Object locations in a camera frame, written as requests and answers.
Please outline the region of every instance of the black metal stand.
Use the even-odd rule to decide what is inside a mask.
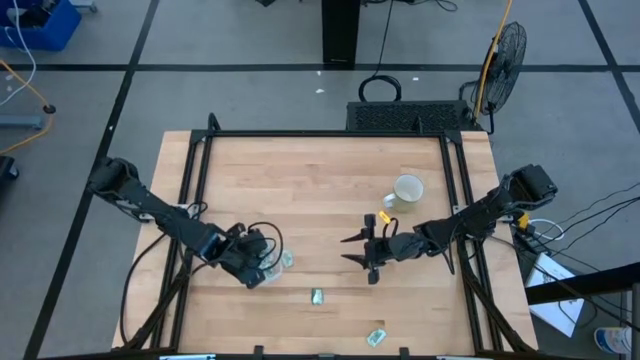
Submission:
[[[619,291],[629,291],[640,283],[640,262],[592,274],[574,276],[558,281],[532,286],[526,289],[527,301],[531,305],[575,299],[575,293],[600,295]]]
[[[358,47],[360,0],[322,0],[322,58],[353,69]]]

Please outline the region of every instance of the electric fan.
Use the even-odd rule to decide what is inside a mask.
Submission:
[[[498,112],[511,95],[516,84],[520,67],[524,59],[527,47],[527,33],[522,25],[517,22],[507,24],[500,33],[496,44],[496,51],[487,53],[484,68],[487,67],[485,79],[482,74],[476,81],[462,84],[459,91],[459,100],[462,100],[464,90],[473,86],[471,102],[475,104],[474,111],[469,112],[469,117],[474,123],[478,114],[489,115],[491,131],[493,134],[493,114]]]

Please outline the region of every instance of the blue object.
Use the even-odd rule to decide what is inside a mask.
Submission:
[[[18,0],[18,7],[28,9],[41,3],[42,0]],[[18,31],[7,16],[7,10],[13,8],[13,0],[0,0],[0,26],[2,26],[0,46],[22,48]],[[22,37],[30,50],[60,51],[69,42],[71,35],[80,24],[80,19],[80,13],[69,0],[59,0],[44,27],[38,29],[21,27],[20,30],[22,30]]]

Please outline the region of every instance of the white cable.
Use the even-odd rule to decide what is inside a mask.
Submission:
[[[31,84],[31,80],[33,80],[33,76],[36,74],[36,60],[33,58],[33,55],[31,55],[31,51],[29,51],[29,48],[27,47],[27,44],[25,43],[24,38],[22,37],[22,30],[20,30],[20,8],[18,7],[17,0],[13,0],[13,6],[16,9],[16,30],[18,32],[18,37],[20,37],[22,46],[24,47],[24,50],[27,53],[27,55],[29,55],[29,59],[31,59],[31,64],[33,64],[33,69],[31,70],[31,74],[29,75],[29,79],[27,80],[27,82],[22,84],[22,86],[17,88],[16,91],[12,92],[9,96],[7,96],[6,99],[0,102],[0,106],[3,106],[7,102],[9,102],[9,100],[13,99],[13,97],[16,96],[17,93],[19,93],[24,88],[26,88],[27,85]],[[5,34],[7,34],[7,37],[9,38],[9,40],[11,40],[11,42],[15,45],[15,42],[13,42],[13,39],[11,38],[11,36],[9,36],[9,32],[7,31],[7,29],[8,27],[5,27],[4,32]]]
[[[553,222],[551,220],[547,220],[547,219],[531,219],[531,220],[529,220],[529,224],[533,224],[533,223],[537,223],[537,222],[543,222],[545,224],[552,225],[556,229],[560,230],[560,236],[559,237],[547,236],[547,235],[545,235],[547,233],[546,231],[545,231],[545,234],[539,233],[539,232],[536,231],[535,234],[538,236],[538,238],[543,238],[543,239],[547,239],[547,240],[556,240],[556,241],[564,239],[564,230],[560,227],[560,225],[556,224],[555,222]]]

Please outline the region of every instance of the black fan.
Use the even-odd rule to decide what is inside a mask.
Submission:
[[[522,25],[517,22],[507,24],[500,33],[500,38],[496,45],[496,51],[487,54],[485,64],[489,62],[489,68],[484,85],[484,95],[478,112],[492,116],[502,108],[509,98],[515,86],[520,67],[524,59],[527,47],[527,33]],[[471,101],[477,103],[478,87],[481,79],[464,83],[460,87],[459,99],[462,100],[466,87],[473,86]]]

